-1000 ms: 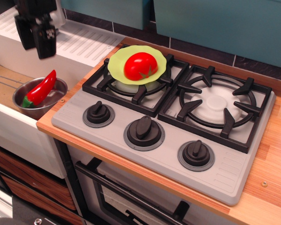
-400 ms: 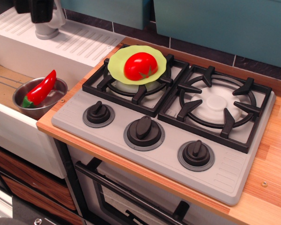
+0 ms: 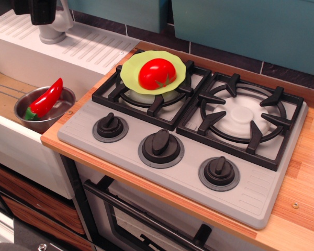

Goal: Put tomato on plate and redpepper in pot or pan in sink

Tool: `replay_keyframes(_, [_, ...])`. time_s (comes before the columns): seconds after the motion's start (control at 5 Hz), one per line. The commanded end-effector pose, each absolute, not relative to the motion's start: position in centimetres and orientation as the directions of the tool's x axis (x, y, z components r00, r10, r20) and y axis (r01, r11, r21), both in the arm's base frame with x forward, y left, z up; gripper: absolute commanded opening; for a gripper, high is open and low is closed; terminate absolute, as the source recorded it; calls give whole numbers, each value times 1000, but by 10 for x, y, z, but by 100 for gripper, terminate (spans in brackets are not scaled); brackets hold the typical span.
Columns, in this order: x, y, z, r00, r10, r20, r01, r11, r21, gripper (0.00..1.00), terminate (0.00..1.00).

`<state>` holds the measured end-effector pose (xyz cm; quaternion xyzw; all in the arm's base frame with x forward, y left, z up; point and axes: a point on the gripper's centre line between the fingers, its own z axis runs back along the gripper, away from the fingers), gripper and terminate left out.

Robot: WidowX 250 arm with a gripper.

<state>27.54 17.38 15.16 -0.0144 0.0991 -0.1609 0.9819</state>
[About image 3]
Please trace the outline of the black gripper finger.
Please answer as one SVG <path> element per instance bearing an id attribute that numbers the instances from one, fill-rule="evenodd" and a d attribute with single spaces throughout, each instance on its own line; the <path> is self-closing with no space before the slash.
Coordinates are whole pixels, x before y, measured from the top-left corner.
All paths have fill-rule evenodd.
<path id="1" fill-rule="evenodd" d="M 57 0 L 31 0 L 30 16 L 33 25 L 49 25 L 55 20 Z"/>
<path id="2" fill-rule="evenodd" d="M 11 0 L 10 3 L 16 15 L 30 14 L 29 0 Z"/>

